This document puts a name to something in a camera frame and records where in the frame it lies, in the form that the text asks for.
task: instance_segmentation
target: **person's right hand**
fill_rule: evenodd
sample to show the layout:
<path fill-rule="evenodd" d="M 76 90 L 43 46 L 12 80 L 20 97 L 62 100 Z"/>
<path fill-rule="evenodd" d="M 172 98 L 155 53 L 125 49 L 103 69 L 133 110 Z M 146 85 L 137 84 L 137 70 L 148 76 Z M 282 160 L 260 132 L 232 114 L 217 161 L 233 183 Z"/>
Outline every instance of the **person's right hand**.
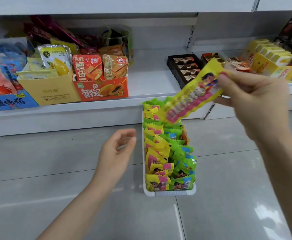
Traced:
<path fill-rule="evenodd" d="M 224 94 L 216 103 L 231 106 L 244 125 L 248 137 L 265 142 L 289 132 L 288 82 L 245 72 L 226 71 L 217 77 Z"/>

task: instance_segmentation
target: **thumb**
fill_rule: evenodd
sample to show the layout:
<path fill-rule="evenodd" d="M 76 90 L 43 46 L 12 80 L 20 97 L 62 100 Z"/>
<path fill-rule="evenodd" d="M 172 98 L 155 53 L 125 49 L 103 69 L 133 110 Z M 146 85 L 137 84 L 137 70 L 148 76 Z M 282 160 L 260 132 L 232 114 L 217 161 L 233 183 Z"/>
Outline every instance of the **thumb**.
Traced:
<path fill-rule="evenodd" d="M 231 98 L 238 98 L 245 96 L 245 92 L 232 81 L 226 72 L 220 73 L 217 77 L 218 84 L 223 88 L 224 93 Z"/>
<path fill-rule="evenodd" d="M 132 151 L 135 148 L 135 145 L 136 145 L 136 137 L 134 136 L 134 137 L 130 138 L 130 140 L 128 141 L 126 146 L 123 148 L 121 154 L 125 155 L 129 158 L 130 154 L 132 153 Z"/>

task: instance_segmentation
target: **forearm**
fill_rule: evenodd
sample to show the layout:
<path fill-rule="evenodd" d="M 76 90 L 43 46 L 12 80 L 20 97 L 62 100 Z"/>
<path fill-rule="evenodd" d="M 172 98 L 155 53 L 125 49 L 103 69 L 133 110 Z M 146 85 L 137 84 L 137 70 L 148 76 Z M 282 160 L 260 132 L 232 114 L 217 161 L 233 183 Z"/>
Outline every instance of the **forearm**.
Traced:
<path fill-rule="evenodd" d="M 58 215 L 37 240 L 82 239 L 110 190 L 93 181 Z"/>
<path fill-rule="evenodd" d="M 256 144 L 292 232 L 292 134 L 287 132 Z"/>

